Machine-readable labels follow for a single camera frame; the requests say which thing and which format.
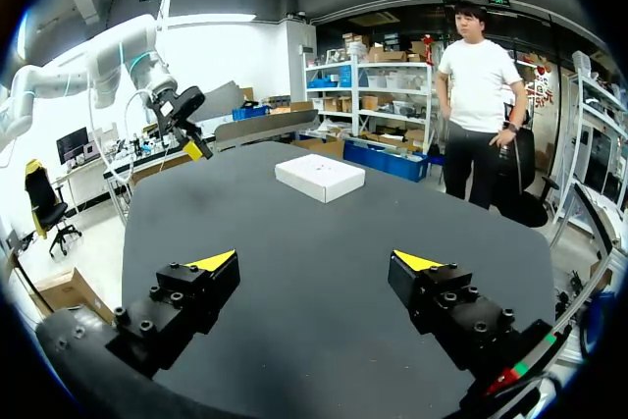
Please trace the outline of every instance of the exit sign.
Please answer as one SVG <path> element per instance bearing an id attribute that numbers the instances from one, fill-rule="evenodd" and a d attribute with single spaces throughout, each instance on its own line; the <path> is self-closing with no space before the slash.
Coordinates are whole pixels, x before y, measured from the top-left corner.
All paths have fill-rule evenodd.
<path id="1" fill-rule="evenodd" d="M 502 5 L 504 7 L 510 7 L 510 0 L 486 0 L 493 5 Z"/>

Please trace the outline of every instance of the white t-shirt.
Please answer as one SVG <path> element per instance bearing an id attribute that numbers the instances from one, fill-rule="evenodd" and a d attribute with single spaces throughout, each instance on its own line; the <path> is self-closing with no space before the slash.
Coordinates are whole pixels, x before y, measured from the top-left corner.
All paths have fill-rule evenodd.
<path id="1" fill-rule="evenodd" d="M 502 129 L 501 88 L 521 80 L 505 49 L 488 39 L 460 39 L 443 53 L 439 71 L 453 79 L 450 120 L 469 131 Z"/>

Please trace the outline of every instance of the man's left hand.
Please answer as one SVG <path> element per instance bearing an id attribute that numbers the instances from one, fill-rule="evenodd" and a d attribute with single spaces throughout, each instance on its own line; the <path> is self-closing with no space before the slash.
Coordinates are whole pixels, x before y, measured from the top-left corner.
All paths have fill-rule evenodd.
<path id="1" fill-rule="evenodd" d="M 516 134 L 511 130 L 502 130 L 497 134 L 497 136 L 491 139 L 489 146 L 492 146 L 494 144 L 497 147 L 505 146 L 506 144 L 509 144 L 515 136 Z"/>

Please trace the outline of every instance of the man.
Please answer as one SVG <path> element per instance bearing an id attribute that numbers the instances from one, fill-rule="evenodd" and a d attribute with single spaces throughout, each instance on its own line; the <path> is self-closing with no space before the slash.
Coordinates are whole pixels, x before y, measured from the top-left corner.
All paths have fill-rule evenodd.
<path id="1" fill-rule="evenodd" d="M 462 39 L 445 50 L 436 75 L 441 110 L 449 120 L 445 153 L 445 186 L 449 195 L 464 199 L 473 162 L 473 187 L 469 201 L 491 206 L 497 179 L 499 148 L 511 142 L 525 117 L 525 87 L 508 53 L 483 35 L 486 13 L 470 3 L 455 8 L 455 26 Z M 453 76 L 451 101 L 447 81 Z M 510 124 L 503 128 L 501 89 L 510 86 L 515 107 Z"/>

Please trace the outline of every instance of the white robotic arm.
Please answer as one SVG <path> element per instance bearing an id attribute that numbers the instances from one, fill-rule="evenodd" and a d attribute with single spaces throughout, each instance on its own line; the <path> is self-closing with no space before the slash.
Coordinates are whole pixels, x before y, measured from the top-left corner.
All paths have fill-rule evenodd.
<path id="1" fill-rule="evenodd" d="M 13 78 L 11 95 L 0 110 L 0 152 L 30 129 L 35 98 L 75 95 L 92 86 L 95 108 L 112 105 L 122 66 L 129 71 L 137 89 L 147 90 L 154 97 L 167 90 L 174 94 L 177 81 L 155 51 L 156 34 L 155 20 L 144 15 L 92 38 L 78 69 L 21 68 Z M 148 105 L 150 97 L 144 95 L 144 104 Z"/>

